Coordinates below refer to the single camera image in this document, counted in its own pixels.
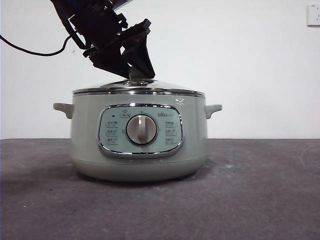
button icon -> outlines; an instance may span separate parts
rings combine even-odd
[[[120,113],[120,118],[123,118],[123,119],[130,118],[130,112],[128,112],[127,109],[122,110],[122,112]]]
[[[117,128],[118,127],[118,122],[117,121],[108,121],[106,124],[107,128]]]
[[[177,139],[175,137],[168,137],[165,139],[165,144],[167,145],[177,144]]]
[[[177,135],[176,129],[175,128],[166,128],[165,135],[166,136],[176,136]]]
[[[176,126],[177,126],[177,123],[174,121],[165,121],[166,128],[175,128]]]
[[[108,129],[106,131],[106,136],[107,137],[118,137],[118,129],[117,128]]]
[[[117,137],[111,137],[106,140],[107,145],[118,145],[119,139]]]

control panel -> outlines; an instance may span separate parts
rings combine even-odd
[[[183,122],[173,106],[111,105],[102,111],[97,139],[102,151],[113,157],[169,156],[183,143]]]

white wall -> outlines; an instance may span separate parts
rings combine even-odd
[[[210,138],[320,138],[320,28],[306,23],[314,3],[135,0],[120,11],[130,25],[151,20],[156,80],[223,104],[208,120]],[[1,20],[1,34],[32,51],[54,52],[67,36],[49,0],[2,0]],[[121,79],[92,67],[72,41],[48,58],[1,43],[1,138],[67,138],[70,120],[52,104]]]

lid rim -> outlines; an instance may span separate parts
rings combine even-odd
[[[103,92],[156,92],[156,93],[177,93],[177,94],[193,94],[205,97],[205,94],[200,91],[185,90],[177,88],[158,88],[158,87],[97,87],[83,88],[72,91],[73,94],[88,94],[88,93],[103,93]]]

black cable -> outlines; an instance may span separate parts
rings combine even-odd
[[[26,49],[23,49],[19,46],[16,46],[14,44],[12,44],[11,42],[9,42],[8,40],[6,40],[3,36],[0,35],[0,39],[2,41],[4,41],[6,44],[8,44],[9,46],[15,48],[15,49],[18,49],[22,52],[25,52],[27,54],[32,54],[32,55],[37,55],[37,56],[43,56],[43,57],[50,57],[50,56],[54,56],[54,55],[57,55],[57,54],[60,54],[63,52],[63,50],[65,50],[66,48],[66,45],[67,45],[67,42],[68,40],[71,38],[71,36],[68,36],[65,40],[64,40],[64,43],[63,43],[63,46],[62,48],[59,50],[59,51],[56,51],[56,52],[53,52],[53,53],[39,53],[39,52],[34,52],[34,51],[29,51],[29,50],[26,50]]]

